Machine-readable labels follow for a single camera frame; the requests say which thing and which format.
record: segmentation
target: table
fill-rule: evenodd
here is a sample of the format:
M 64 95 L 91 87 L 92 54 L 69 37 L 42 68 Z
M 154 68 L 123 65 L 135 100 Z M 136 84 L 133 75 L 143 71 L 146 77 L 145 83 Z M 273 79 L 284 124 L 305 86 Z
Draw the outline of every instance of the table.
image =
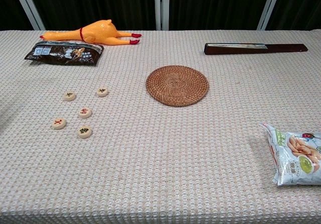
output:
M 0 32 L 0 223 L 320 220 L 321 186 L 273 184 L 259 123 L 321 131 L 321 30 L 138 31 L 138 45 L 106 46 L 96 67 L 24 60 L 43 33 Z M 214 42 L 308 51 L 205 55 Z M 206 97 L 154 100 L 145 81 L 165 65 L 203 73 Z M 109 95 L 95 95 L 104 85 Z M 85 120 L 83 106 L 93 111 Z M 51 128 L 57 117 L 65 128 Z M 88 139 L 81 125 L 93 128 Z

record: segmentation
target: woven coaster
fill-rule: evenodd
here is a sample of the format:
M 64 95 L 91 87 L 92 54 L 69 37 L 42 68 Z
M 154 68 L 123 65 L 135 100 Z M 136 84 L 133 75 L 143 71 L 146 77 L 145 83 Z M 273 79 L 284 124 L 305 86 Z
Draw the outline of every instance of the woven coaster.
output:
M 165 66 L 146 80 L 148 93 L 157 101 L 176 107 L 197 103 L 205 97 L 209 83 L 197 70 L 185 66 Z

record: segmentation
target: rubber chicken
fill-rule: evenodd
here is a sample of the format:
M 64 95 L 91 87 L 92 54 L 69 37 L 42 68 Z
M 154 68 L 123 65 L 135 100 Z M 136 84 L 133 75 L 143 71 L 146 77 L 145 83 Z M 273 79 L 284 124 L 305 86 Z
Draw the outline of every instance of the rubber chicken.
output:
M 119 32 L 111 20 L 101 20 L 70 32 L 46 32 L 40 38 L 49 41 L 81 40 L 90 44 L 135 45 L 139 40 L 121 40 L 117 37 L 141 37 L 141 34 Z

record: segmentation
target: white snack bag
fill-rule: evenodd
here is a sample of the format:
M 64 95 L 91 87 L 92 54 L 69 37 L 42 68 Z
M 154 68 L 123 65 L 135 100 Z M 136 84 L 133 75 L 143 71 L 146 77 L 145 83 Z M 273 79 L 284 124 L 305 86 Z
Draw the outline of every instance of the white snack bag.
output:
M 321 133 L 281 132 L 260 124 L 268 132 L 277 185 L 321 185 Z

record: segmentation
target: snack bag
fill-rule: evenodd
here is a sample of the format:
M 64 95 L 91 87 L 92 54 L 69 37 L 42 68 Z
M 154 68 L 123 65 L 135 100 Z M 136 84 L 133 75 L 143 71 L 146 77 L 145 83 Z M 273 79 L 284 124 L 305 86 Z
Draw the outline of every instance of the snack bag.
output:
M 25 59 L 49 64 L 95 66 L 103 50 L 100 45 L 75 41 L 40 41 Z
M 277 185 L 321 185 L 321 133 L 281 132 L 260 124 L 268 132 Z

